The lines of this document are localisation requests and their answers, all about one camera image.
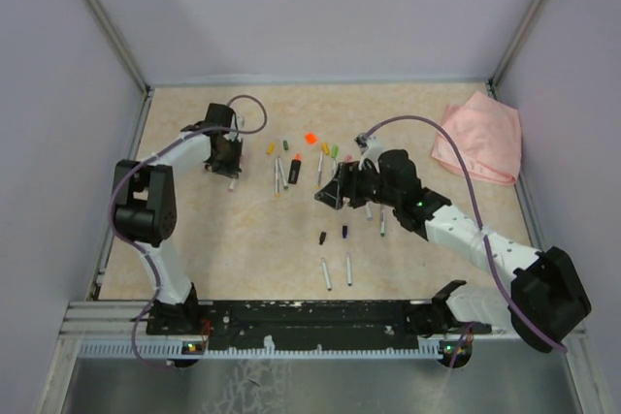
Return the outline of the yellow marker pen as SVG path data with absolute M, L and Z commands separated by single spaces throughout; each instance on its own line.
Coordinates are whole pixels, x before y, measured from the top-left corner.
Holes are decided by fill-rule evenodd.
M 316 189 L 319 189 L 321 186 L 322 174 L 323 174 L 323 161 L 324 161 L 324 152 L 323 150 L 321 150 L 319 152 L 318 162 L 317 162 L 316 184 L 315 184 Z

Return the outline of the dark green cap marker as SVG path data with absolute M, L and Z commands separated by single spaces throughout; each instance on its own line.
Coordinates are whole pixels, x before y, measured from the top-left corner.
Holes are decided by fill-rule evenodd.
M 379 212 L 379 232 L 381 237 L 385 237 L 386 235 L 386 210 L 385 206 L 380 207 Z

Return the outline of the black orange highlighter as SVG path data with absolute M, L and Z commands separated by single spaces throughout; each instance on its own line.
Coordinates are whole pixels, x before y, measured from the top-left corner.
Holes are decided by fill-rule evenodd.
M 302 157 L 297 153 L 290 162 L 287 182 L 296 185 L 302 168 Z

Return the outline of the green cap white marker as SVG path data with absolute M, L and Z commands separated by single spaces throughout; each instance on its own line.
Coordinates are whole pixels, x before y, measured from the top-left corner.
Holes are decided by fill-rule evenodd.
M 278 175 L 281 181 L 282 189 L 288 190 L 287 176 L 283 167 L 283 162 L 280 156 L 277 157 Z

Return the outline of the orange highlighter cap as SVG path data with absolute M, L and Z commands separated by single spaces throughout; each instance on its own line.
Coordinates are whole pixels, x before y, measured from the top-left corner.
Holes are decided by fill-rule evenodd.
M 307 141 L 307 143 L 309 144 L 314 144 L 317 142 L 317 136 L 314 133 L 306 133 L 305 134 L 305 139 Z

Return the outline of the small blue cap marker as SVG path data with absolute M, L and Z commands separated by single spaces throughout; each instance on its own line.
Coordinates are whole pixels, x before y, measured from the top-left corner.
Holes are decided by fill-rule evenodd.
M 352 270 L 352 262 L 351 256 L 349 252 L 345 253 L 345 270 L 346 270 L 346 283 L 347 286 L 351 287 L 353 285 L 353 270 Z

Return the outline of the black cap white marker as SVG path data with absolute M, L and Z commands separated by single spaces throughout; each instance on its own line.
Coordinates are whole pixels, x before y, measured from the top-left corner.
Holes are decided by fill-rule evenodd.
M 333 285 L 332 285 L 332 280 L 331 280 L 329 268 L 328 268 L 328 265 L 327 265 L 327 262 L 326 262 L 325 258 L 323 258 L 323 257 L 321 258 L 321 267 L 322 267 L 322 272 L 323 272 L 323 276 L 324 276 L 324 281 L 325 281 L 326 289 L 328 291 L 332 291 Z

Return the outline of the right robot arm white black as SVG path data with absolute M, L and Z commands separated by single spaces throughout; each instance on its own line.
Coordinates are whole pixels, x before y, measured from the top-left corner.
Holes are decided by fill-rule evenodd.
M 423 186 L 403 149 L 385 151 L 375 161 L 340 163 L 314 197 L 332 209 L 389 207 L 405 230 L 492 276 L 492 287 L 464 283 L 441 297 L 433 317 L 445 332 L 465 323 L 513 329 L 531 347 L 548 353 L 592 311 L 567 252 L 558 247 L 541 251 L 478 226 L 445 196 Z

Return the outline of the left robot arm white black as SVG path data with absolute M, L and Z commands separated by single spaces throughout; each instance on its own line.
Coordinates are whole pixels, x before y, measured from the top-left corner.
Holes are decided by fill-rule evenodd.
M 172 240 L 178 222 L 176 181 L 198 168 L 237 180 L 244 125 L 230 104 L 211 103 L 203 120 L 184 127 L 144 163 L 122 160 L 114 168 L 114 232 L 137 249 L 156 294 L 154 302 L 170 306 L 167 320 L 184 334 L 200 326 L 202 310 L 188 301 L 193 284 Z

